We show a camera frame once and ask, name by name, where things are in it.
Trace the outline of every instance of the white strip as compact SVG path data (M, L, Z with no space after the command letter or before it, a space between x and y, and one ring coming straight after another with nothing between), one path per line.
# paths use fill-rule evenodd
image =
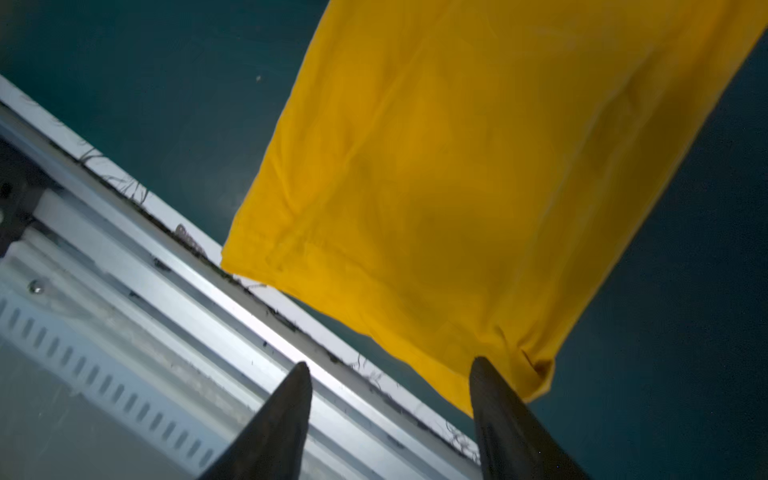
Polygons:
M124 196L140 203L150 215L157 218L166 228L174 231L179 225L183 225L194 241L203 248L208 260L215 265L221 264L221 245L163 202L157 195L147 191L146 187L139 184L133 177L103 156L95 147L1 75L0 101L54 141L62 150L72 157L84 161L89 169L112 184ZM476 443L466 435L459 433L456 427L449 424L407 389L402 388L394 379L360 355L359 352L296 305L290 298L271 286L264 286L244 277L238 277L238 280L254 296L275 309L333 355L366 377L374 386L392 397L395 402L424 422L444 440L479 463Z

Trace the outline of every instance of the yellow fabric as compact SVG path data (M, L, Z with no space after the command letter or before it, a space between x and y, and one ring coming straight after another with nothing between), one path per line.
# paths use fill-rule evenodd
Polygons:
M465 412L480 355L533 399L766 23L766 0L331 0L223 267Z

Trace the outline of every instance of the dark green surface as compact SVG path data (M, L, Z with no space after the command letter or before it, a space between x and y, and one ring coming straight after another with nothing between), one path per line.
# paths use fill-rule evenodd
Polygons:
M323 8L18 2L0 73L223 242ZM764 38L533 405L595 478L768 478L767 112ZM317 316L471 431L408 366Z

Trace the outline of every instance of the yellow sleeve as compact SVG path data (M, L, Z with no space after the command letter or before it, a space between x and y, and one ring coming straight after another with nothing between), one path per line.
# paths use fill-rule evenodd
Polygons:
M765 0L331 0L223 268L467 413L476 356L533 399L766 23Z

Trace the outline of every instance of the metal bolt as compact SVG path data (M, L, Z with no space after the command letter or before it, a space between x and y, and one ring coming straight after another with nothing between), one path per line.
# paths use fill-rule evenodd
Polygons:
M32 295L39 295L43 293L43 284L39 280L32 280L29 285L27 285L27 290L29 290L29 293Z

